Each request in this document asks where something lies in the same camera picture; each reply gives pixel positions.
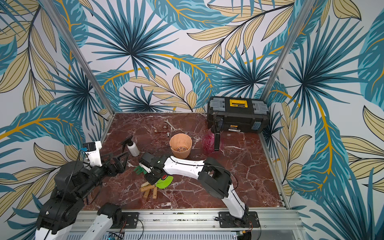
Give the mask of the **small white spray bottle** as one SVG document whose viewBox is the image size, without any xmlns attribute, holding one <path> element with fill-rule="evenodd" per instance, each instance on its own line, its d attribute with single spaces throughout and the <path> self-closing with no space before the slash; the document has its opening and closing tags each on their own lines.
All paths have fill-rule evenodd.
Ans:
<svg viewBox="0 0 384 240">
<path fill-rule="evenodd" d="M 140 155 L 140 151 L 136 145 L 135 142 L 133 142 L 133 136 L 128 137 L 125 139 L 122 143 L 122 153 L 125 152 L 125 149 L 127 148 L 128 151 L 131 153 L 133 157 L 138 157 Z"/>
</svg>

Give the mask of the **green toy rake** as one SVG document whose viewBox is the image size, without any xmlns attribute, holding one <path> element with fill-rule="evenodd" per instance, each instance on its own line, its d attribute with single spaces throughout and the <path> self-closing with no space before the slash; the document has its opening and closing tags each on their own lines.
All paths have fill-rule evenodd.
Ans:
<svg viewBox="0 0 384 240">
<path fill-rule="evenodd" d="M 144 175 L 146 175 L 146 174 L 147 174 L 147 171 L 146 171 L 143 167 L 141 167 L 141 166 L 137 166 L 137 167 L 135 167 L 134 172 L 135 172 L 137 175 L 140 175 L 140 174 L 144 174 Z"/>
</svg>

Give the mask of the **red toy shovel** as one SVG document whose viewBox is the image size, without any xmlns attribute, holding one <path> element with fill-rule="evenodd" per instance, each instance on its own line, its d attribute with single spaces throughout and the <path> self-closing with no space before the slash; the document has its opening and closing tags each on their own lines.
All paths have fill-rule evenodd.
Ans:
<svg viewBox="0 0 384 240">
<path fill-rule="evenodd" d="M 164 175 L 163 177 L 160 178 L 160 180 L 164 180 L 168 175 Z M 151 184 L 148 184 L 146 186 L 143 186 L 140 188 L 140 191 L 141 192 L 145 192 L 147 190 L 151 190 L 151 189 L 154 189 L 155 188 L 155 184 L 151 185 Z"/>
</svg>

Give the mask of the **pink spray bottle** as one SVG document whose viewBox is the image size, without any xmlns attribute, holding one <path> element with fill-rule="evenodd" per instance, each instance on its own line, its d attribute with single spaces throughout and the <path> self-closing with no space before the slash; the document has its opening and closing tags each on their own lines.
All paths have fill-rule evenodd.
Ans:
<svg viewBox="0 0 384 240">
<path fill-rule="evenodd" d="M 223 117 L 215 117 L 208 124 L 208 133 L 204 136 L 202 144 L 206 153 L 214 153 L 220 150 Z"/>
</svg>

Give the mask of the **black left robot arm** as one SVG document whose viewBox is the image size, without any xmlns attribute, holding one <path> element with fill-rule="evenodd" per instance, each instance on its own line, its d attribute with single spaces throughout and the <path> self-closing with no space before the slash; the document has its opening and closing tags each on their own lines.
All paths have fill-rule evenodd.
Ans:
<svg viewBox="0 0 384 240">
<path fill-rule="evenodd" d="M 41 207 L 37 219 L 36 240 L 65 240 L 71 232 L 79 212 L 86 205 L 88 195 L 103 184 L 106 177 L 124 173 L 128 152 L 102 156 L 99 166 L 86 167 L 82 161 L 65 164 L 55 176 L 55 187 L 50 199 Z"/>
</svg>

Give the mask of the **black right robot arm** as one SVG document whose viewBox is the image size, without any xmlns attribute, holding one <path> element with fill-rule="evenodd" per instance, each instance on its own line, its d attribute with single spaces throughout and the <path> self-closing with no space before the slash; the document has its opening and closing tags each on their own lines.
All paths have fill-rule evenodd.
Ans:
<svg viewBox="0 0 384 240">
<path fill-rule="evenodd" d="M 249 208 L 236 193 L 231 173 L 215 159 L 190 161 L 175 156 L 155 157 L 144 153 L 139 165 L 146 171 L 145 178 L 151 185 L 173 175 L 197 180 L 211 196 L 222 200 L 228 208 L 230 219 L 225 223 L 236 227 L 245 227 L 249 223 Z"/>
</svg>

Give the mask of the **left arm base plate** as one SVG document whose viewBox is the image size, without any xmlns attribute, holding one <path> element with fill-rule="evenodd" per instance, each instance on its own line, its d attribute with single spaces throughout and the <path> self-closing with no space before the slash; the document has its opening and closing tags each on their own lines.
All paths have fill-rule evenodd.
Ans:
<svg viewBox="0 0 384 240">
<path fill-rule="evenodd" d="M 139 212 L 122 212 L 107 217 L 112 219 L 111 229 L 136 229 L 139 215 Z"/>
</svg>

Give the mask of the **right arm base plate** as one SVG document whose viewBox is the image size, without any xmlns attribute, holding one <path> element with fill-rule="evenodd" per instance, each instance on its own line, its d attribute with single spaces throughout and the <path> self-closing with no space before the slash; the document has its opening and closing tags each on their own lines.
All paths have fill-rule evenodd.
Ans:
<svg viewBox="0 0 384 240">
<path fill-rule="evenodd" d="M 215 217 L 221 228 L 260 228 L 260 221 L 257 212 L 245 213 L 242 219 L 235 218 L 229 212 L 219 212 L 219 216 Z"/>
</svg>

